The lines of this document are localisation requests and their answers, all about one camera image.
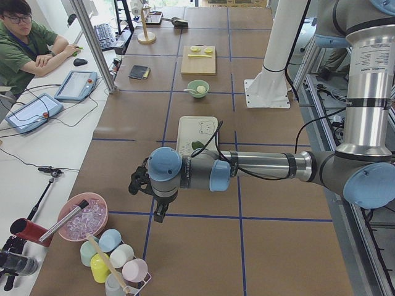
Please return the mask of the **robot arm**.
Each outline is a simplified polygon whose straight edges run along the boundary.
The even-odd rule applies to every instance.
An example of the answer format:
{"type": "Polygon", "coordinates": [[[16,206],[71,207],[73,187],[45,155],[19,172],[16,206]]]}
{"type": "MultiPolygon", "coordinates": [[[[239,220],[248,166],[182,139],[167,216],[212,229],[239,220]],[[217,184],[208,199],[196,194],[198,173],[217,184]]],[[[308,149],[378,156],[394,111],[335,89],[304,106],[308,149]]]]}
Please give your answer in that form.
{"type": "Polygon", "coordinates": [[[252,176],[266,181],[299,179],[340,195],[364,209],[394,200],[394,165],[389,157],[346,155],[339,152],[263,153],[214,151],[203,148],[181,156],[160,147],[131,175],[132,195],[143,192],[157,202],[154,220],[163,222],[179,189],[226,191],[230,179],[252,176]]]}
{"type": "Polygon", "coordinates": [[[319,1],[320,47],[351,51],[343,143],[335,154],[387,161],[385,146],[394,79],[394,1],[319,1]]]}

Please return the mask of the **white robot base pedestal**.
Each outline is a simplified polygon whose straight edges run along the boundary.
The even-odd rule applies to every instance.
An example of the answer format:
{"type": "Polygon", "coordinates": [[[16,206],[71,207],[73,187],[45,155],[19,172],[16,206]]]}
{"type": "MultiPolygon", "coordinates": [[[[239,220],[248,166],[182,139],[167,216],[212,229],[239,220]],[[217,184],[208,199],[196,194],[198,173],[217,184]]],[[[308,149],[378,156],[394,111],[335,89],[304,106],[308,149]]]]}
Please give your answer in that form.
{"type": "Polygon", "coordinates": [[[308,0],[278,2],[262,70],[253,80],[244,81],[248,108],[290,108],[286,68],[309,4],[308,0]]]}

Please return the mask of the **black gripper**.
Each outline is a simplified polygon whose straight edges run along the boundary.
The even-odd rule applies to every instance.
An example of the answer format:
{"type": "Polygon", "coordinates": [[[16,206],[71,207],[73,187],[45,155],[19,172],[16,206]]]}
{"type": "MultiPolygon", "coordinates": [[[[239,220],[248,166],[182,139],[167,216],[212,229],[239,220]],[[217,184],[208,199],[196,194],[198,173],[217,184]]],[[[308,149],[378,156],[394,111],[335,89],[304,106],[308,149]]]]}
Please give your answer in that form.
{"type": "Polygon", "coordinates": [[[164,197],[159,197],[154,192],[148,174],[148,169],[146,168],[147,162],[148,158],[145,158],[142,164],[137,167],[136,171],[132,173],[128,191],[131,195],[136,195],[139,191],[147,195],[151,195],[157,202],[157,206],[154,211],[154,221],[157,223],[163,223],[169,202],[164,197]]]}

